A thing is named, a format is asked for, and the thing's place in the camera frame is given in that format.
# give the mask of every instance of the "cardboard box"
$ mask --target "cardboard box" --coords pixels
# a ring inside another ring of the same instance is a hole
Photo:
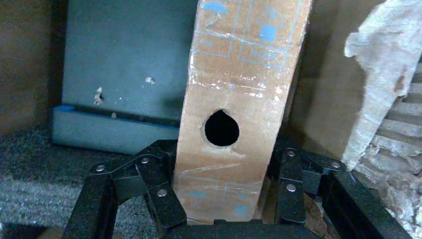
[[[311,0],[201,0],[174,178],[188,217],[253,218]]]

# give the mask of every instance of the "blue printed box outline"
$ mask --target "blue printed box outline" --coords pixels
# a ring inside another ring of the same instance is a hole
[[[223,194],[223,200],[224,201],[226,200],[225,193],[226,193],[227,188],[229,187],[229,185],[234,185],[234,186],[238,185],[238,186],[243,186],[243,187],[257,188],[259,190],[261,189],[260,186],[256,186],[256,185],[227,182],[227,183],[225,183],[225,186],[224,186],[224,194]]]
[[[201,180],[201,181],[207,181],[207,182],[215,182],[215,196],[214,196],[214,201],[217,200],[217,189],[218,189],[218,180],[215,179],[211,179],[211,178],[200,178],[200,177],[192,177],[192,176],[185,176],[185,175],[179,175],[179,181],[177,184],[178,190],[180,191],[181,187],[180,187],[180,182],[182,181],[182,178],[191,178],[191,179],[196,179],[196,180]],[[186,212],[193,212],[193,213],[199,213],[201,214],[202,212],[196,212],[196,211],[192,211],[192,210],[187,210]]]
[[[249,17],[250,17],[250,14],[252,12],[253,1],[254,0],[251,0],[251,2],[249,4],[248,17],[246,18],[246,25],[245,25],[245,29],[243,31],[243,36],[242,36],[242,40],[241,40],[241,44],[240,44],[239,60],[240,61],[244,61],[244,62],[248,62],[248,63],[253,63],[253,64],[261,65],[261,66],[268,66],[268,67],[271,67],[271,68],[283,69],[284,68],[284,64],[286,63],[286,55],[287,55],[288,49],[290,47],[290,43],[292,42],[293,31],[295,29],[296,22],[298,21],[299,12],[300,12],[301,5],[302,5],[302,0],[299,0],[299,2],[298,2],[298,8],[296,10],[295,19],[293,21],[292,29],[290,30],[290,35],[289,35],[289,39],[287,41],[287,47],[286,48],[270,47],[270,46],[265,45],[265,44],[260,44],[260,43],[251,42],[251,41],[246,41],[245,40],[245,35],[246,35],[247,29],[248,29],[248,25],[249,25]],[[277,65],[265,64],[265,63],[262,63],[262,62],[259,62],[259,61],[252,61],[252,60],[243,59],[242,58],[242,49],[243,49],[243,44],[244,43],[245,44],[249,44],[249,45],[254,45],[254,46],[260,46],[260,47],[270,48],[270,49],[274,49],[274,50],[283,52],[283,62],[281,63],[281,65],[277,66]]]
[[[231,54],[231,49],[233,47],[233,41],[234,41],[234,31],[236,30],[236,26],[237,26],[237,19],[239,17],[239,12],[240,12],[240,6],[242,5],[242,0],[239,0],[239,4],[237,6],[237,13],[236,13],[236,18],[234,19],[234,23],[233,23],[233,31],[231,33],[231,36],[227,36],[224,34],[217,34],[217,33],[209,33],[209,32],[202,32],[202,31],[196,31],[195,30],[195,34],[202,34],[202,35],[208,35],[208,36],[215,36],[215,37],[219,37],[219,38],[223,38],[223,39],[230,39],[230,47],[228,49],[228,53],[226,55],[223,54],[216,54],[213,52],[207,52],[207,51],[196,51],[194,49],[191,49],[191,52],[193,53],[203,53],[203,54],[207,54],[207,55],[211,55],[211,56],[218,56],[218,57],[223,57],[223,58],[229,58],[230,54]]]

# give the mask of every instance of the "blue printed symbol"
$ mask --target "blue printed symbol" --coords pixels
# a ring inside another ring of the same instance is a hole
[[[218,1],[207,2],[202,6],[202,9],[212,12],[211,21],[206,25],[207,28],[212,27],[216,22],[221,20],[221,14],[228,14],[228,11],[225,6]]]
[[[204,192],[194,191],[188,194],[191,198],[207,198],[207,195]]]
[[[212,48],[214,46],[214,42],[210,40],[201,39],[199,42],[201,45],[209,47],[209,48]]]
[[[227,9],[225,8],[225,6],[218,2],[218,1],[210,1],[205,3],[202,6],[202,9],[206,9],[211,11],[213,14],[215,13],[224,13],[224,14],[228,14]]]
[[[269,8],[268,5],[265,5],[266,12],[263,13],[258,20],[258,24],[261,24],[261,31],[259,32],[259,39],[261,41],[273,42],[276,39],[278,28],[284,27],[284,19],[281,14],[279,14],[275,8]],[[278,17],[281,20],[280,25],[271,25]]]
[[[239,198],[240,198],[241,200],[246,200],[246,199],[248,199],[248,196],[246,196],[246,195],[244,195],[244,194],[242,193],[242,194],[240,194]]]
[[[238,216],[246,216],[248,214],[248,206],[243,204],[236,204],[234,206],[233,213]]]

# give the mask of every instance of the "brown wall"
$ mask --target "brown wall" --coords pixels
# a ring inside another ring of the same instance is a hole
[[[3,0],[0,7],[0,134],[46,123],[50,2]]]
[[[0,2],[0,135],[48,123],[60,103],[66,1]]]
[[[362,107],[365,73],[344,56],[346,38],[384,0],[315,0],[290,128],[303,148],[341,158]]]

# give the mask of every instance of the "umbrella symbol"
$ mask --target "umbrella symbol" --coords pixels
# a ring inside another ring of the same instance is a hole
[[[211,23],[208,24],[207,27],[213,26],[218,20],[220,20],[221,19],[221,16],[220,16],[221,13],[222,14],[228,14],[228,11],[225,8],[225,6],[218,1],[207,2],[202,6],[202,9],[205,9],[205,10],[212,12]],[[217,13],[218,19],[216,21],[213,21],[216,13]]]

